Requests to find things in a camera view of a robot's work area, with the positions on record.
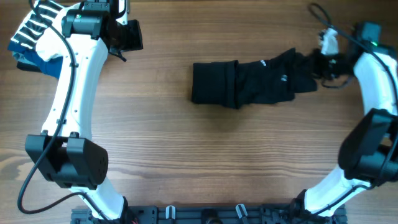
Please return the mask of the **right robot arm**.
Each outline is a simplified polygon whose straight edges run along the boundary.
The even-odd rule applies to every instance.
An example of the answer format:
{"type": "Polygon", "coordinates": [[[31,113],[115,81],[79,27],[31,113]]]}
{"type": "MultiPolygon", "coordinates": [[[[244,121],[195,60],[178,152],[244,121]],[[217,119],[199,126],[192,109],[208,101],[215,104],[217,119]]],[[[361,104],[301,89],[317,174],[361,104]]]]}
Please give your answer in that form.
{"type": "Polygon", "coordinates": [[[380,33],[379,24],[360,22],[347,37],[364,117],[343,141],[336,167],[292,201],[290,217],[298,223],[325,222],[355,195],[397,182],[397,60],[379,43],[380,33]]]}

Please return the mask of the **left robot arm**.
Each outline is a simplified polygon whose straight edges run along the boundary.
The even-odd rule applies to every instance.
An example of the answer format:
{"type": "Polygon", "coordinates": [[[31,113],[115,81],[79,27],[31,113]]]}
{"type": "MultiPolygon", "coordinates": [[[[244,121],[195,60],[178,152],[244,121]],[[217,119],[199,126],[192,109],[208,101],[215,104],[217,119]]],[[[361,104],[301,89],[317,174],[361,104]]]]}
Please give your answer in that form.
{"type": "Polygon", "coordinates": [[[52,109],[25,149],[49,182],[89,206],[94,223],[137,223],[127,200],[107,178],[108,153],[92,140],[91,116],[99,76],[108,55],[143,48],[139,23],[129,20],[128,1],[83,1],[43,22],[41,57],[62,56],[52,109]]]}

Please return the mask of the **black polo shirt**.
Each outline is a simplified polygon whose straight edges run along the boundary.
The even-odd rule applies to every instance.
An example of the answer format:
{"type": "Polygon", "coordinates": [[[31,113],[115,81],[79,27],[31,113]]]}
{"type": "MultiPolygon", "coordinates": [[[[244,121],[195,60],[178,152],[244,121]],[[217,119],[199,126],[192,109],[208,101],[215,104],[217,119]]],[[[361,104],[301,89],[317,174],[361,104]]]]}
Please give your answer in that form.
{"type": "Polygon", "coordinates": [[[297,93],[317,91],[313,63],[313,57],[294,48],[250,63],[194,63],[191,101],[236,110],[249,104],[292,101],[297,93]]]}

